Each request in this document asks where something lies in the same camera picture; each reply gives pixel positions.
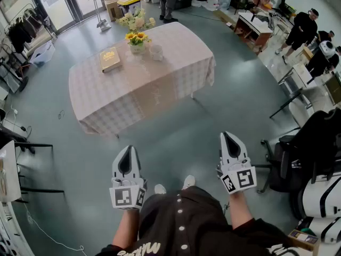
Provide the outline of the person's black buttoned jacket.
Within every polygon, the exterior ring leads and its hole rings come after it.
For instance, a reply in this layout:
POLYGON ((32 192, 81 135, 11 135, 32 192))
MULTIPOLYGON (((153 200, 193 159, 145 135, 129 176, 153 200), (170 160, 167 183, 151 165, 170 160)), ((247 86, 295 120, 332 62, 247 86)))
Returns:
POLYGON ((233 229, 219 201, 197 186, 153 194, 139 212, 137 241, 126 249, 111 243, 96 256, 298 256, 292 240, 262 219, 233 229))

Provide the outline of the white case with black stripes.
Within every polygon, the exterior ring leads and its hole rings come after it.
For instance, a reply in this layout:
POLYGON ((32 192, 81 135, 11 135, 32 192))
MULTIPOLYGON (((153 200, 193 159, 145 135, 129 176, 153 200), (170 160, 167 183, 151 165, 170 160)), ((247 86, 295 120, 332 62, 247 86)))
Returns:
POLYGON ((341 173, 336 173, 330 180, 324 175, 319 175, 314 184, 309 181, 302 200, 307 217, 341 217, 341 173))

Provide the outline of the gold hardcover book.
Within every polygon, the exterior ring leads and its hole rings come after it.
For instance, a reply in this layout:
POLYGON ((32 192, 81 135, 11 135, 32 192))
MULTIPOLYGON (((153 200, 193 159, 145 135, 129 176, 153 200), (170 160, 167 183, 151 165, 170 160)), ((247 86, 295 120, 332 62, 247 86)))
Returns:
POLYGON ((110 47, 105 49, 99 54, 100 66, 103 73, 107 73, 119 66, 121 66, 121 60, 116 47, 110 47))

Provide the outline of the white table with black frame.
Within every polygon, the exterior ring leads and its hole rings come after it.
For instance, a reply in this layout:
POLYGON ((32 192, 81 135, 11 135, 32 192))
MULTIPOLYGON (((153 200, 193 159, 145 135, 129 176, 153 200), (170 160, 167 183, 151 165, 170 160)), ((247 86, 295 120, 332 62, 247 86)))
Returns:
POLYGON ((12 140, 0 149, 0 202, 17 201, 21 198, 22 191, 32 193, 64 193, 63 190, 58 189, 36 189, 20 185, 15 148, 29 148, 30 146, 53 147, 48 144, 21 143, 12 140))

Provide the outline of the small brown printed box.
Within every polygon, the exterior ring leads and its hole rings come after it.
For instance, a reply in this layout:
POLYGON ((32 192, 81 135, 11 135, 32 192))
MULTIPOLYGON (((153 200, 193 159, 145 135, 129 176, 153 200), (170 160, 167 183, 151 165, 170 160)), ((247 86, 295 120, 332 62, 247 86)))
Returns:
POLYGON ((294 229, 289 233, 288 237, 296 246, 307 251, 314 252, 319 249, 320 239, 316 236, 294 229))

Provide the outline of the person's left forearm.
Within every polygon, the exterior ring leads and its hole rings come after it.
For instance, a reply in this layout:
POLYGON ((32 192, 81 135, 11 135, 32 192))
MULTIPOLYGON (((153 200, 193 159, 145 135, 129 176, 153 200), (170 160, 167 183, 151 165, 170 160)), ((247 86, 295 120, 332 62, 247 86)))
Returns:
POLYGON ((137 241, 140 212, 138 209, 124 210, 112 244, 126 249, 137 241))

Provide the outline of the white plastic chair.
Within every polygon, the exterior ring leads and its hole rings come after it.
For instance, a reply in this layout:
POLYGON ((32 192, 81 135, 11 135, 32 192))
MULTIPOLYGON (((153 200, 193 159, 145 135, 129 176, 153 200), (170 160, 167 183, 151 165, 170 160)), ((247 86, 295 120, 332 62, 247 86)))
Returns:
POLYGON ((289 103, 289 111, 298 127, 303 127, 307 120, 317 111, 323 111, 327 105, 327 97, 318 87, 301 89, 298 95, 289 103))

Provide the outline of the pale artificial flower bouquet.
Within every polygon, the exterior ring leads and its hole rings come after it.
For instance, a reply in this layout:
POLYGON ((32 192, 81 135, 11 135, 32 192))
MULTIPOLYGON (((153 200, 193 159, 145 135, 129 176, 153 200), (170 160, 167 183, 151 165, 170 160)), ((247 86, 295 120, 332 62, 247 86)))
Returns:
POLYGON ((127 27, 130 32, 140 32, 150 29, 156 25, 154 18, 145 17, 145 9, 137 8, 135 13, 126 13, 123 17, 116 20, 116 23, 127 27))

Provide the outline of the person's right white shoe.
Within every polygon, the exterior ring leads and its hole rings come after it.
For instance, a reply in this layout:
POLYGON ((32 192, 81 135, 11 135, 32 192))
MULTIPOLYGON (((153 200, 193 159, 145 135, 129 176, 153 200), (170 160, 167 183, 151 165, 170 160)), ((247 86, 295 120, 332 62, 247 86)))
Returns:
POLYGON ((188 175, 183 183, 182 190, 186 190, 189 187, 195 186, 196 185, 196 179, 193 175, 188 175))

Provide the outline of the black bin with yellow lid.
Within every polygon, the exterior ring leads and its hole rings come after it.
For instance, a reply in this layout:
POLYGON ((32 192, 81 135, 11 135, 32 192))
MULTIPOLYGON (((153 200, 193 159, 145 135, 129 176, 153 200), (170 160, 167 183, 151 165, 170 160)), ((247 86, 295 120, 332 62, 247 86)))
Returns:
POLYGON ((141 8, 141 0, 118 0, 118 7, 121 9, 123 15, 131 13, 132 15, 141 8))

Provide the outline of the beige table runner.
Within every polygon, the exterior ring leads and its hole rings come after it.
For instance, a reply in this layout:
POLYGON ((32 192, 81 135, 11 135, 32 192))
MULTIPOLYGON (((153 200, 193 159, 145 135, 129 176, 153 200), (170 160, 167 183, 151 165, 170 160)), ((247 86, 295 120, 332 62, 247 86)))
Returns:
POLYGON ((133 104, 143 117, 153 116, 176 101, 172 65, 165 58, 154 60, 151 44, 146 43, 145 50, 139 54, 133 54, 126 41, 113 46, 121 64, 110 74, 122 76, 127 86, 126 94, 133 98, 133 104))

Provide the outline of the black wheeled cart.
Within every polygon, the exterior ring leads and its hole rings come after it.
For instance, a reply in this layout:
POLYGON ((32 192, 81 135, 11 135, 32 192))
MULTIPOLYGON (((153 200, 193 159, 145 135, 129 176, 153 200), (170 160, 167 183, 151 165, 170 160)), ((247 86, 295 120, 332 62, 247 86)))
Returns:
POLYGON ((2 80, 12 93, 22 92, 28 84, 29 77, 15 70, 10 64, 11 54, 0 44, 0 80, 2 80))

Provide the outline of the white plastic storage box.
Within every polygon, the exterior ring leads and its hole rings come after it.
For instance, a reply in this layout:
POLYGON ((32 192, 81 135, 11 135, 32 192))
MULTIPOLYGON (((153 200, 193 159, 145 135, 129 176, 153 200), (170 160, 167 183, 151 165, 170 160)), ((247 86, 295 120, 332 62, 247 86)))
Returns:
POLYGON ((48 41, 34 51, 29 63, 41 67, 52 59, 54 52, 55 47, 52 41, 48 41))

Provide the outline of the clothes rack with dark clothes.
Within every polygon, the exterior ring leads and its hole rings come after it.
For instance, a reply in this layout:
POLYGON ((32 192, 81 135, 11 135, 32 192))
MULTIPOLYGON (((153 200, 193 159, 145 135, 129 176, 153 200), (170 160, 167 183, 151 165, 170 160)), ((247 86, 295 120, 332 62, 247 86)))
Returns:
POLYGON ((10 24, 5 28, 5 34, 15 52, 22 53, 25 44, 32 43, 43 28, 47 28, 43 17, 35 9, 27 8, 10 21, 10 24))

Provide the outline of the glass door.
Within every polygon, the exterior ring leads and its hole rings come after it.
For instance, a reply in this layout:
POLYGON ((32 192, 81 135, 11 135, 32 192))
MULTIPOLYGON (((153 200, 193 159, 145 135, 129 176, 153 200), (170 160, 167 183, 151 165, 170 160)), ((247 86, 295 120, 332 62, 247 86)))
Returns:
POLYGON ((104 10, 104 0, 34 0, 50 19, 51 27, 61 33, 104 10))

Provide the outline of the white cup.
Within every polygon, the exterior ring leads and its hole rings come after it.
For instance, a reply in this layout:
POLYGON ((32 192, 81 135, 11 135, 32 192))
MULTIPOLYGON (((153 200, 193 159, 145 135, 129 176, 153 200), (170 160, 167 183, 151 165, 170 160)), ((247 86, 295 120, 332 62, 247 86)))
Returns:
POLYGON ((156 61, 162 61, 163 60, 163 48, 161 45, 152 45, 150 46, 149 48, 149 51, 150 51, 150 55, 152 57, 153 60, 156 60, 156 61))

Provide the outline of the white rack with equipment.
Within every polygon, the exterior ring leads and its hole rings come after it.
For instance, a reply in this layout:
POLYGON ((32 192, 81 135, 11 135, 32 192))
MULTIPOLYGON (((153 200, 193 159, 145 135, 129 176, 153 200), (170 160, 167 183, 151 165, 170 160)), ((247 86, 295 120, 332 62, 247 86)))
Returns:
POLYGON ((9 208, 0 203, 0 251, 4 256, 30 256, 9 208))

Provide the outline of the sunflowers in white pot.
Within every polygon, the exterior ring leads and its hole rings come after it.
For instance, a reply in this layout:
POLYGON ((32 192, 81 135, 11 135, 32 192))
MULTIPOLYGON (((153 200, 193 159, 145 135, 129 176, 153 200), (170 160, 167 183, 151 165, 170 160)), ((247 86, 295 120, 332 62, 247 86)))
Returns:
POLYGON ((126 34, 125 40, 133 54, 141 53, 145 50, 145 43, 151 42, 149 36, 144 32, 130 32, 126 34))

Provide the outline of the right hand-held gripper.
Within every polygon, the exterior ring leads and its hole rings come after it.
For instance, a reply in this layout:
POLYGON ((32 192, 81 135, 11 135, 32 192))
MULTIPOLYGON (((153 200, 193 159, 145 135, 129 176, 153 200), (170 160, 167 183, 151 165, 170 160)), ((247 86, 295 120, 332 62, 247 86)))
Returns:
POLYGON ((234 134, 220 134, 222 162, 217 166, 218 177, 228 194, 256 187, 256 171, 247 157, 245 144, 234 134), (230 165, 230 158, 238 161, 230 165))

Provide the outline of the wooden cabinet with white top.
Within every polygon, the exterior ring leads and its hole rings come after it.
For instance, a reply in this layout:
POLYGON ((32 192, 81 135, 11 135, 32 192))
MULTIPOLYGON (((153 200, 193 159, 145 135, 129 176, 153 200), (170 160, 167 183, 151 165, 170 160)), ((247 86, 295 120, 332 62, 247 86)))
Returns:
POLYGON ((261 22, 252 13, 238 13, 238 19, 234 28, 234 33, 239 39, 259 55, 267 46, 273 35, 273 30, 268 27, 267 22, 261 22))

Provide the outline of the black office chair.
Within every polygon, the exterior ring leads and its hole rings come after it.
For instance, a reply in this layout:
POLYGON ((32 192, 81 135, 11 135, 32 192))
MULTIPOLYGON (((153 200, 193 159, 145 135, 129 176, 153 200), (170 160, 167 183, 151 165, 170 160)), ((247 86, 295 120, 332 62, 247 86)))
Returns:
POLYGON ((267 140, 268 165, 258 165, 270 172, 264 187, 282 193, 301 190, 304 184, 314 184, 317 176, 325 175, 330 180, 335 173, 336 156, 341 151, 341 109, 330 112, 317 111, 295 135, 285 135, 271 149, 267 140))

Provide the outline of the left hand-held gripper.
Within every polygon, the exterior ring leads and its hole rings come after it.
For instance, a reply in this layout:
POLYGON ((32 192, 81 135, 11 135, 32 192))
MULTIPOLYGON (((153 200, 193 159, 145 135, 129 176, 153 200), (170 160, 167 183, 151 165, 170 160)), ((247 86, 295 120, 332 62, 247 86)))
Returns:
POLYGON ((129 145, 119 152, 112 164, 112 175, 115 178, 112 178, 112 188, 109 189, 114 209, 142 208, 147 192, 147 181, 140 178, 140 170, 140 160, 134 146, 129 145))

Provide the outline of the person's right forearm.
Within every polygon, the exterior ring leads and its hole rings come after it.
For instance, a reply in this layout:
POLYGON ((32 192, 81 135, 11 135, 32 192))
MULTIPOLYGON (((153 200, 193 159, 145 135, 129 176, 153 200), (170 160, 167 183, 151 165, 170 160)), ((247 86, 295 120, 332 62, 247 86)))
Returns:
POLYGON ((234 194, 231 194, 229 202, 230 217, 233 229, 236 229, 253 219, 243 192, 238 191, 234 194))

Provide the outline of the black bag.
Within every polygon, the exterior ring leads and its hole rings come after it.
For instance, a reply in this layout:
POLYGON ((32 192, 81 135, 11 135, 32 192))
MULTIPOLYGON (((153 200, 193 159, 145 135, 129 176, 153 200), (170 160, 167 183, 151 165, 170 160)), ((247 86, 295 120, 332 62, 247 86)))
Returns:
POLYGON ((0 127, 0 149, 3 148, 10 141, 28 143, 27 138, 5 128, 0 127))

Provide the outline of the table with checked tablecloth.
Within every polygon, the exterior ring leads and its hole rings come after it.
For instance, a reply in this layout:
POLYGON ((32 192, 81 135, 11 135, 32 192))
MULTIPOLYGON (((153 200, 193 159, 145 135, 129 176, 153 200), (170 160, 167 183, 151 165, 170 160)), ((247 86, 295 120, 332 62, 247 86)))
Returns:
MULTIPOLYGON (((214 83, 214 55, 189 28, 173 22, 149 29, 146 34, 151 38, 149 44, 162 46, 163 58, 172 65, 176 92, 173 104, 206 84, 214 83)), ((126 94, 122 76, 110 72, 102 72, 99 54, 74 65, 69 71, 71 104, 79 124, 88 134, 118 135, 147 118, 126 94)))

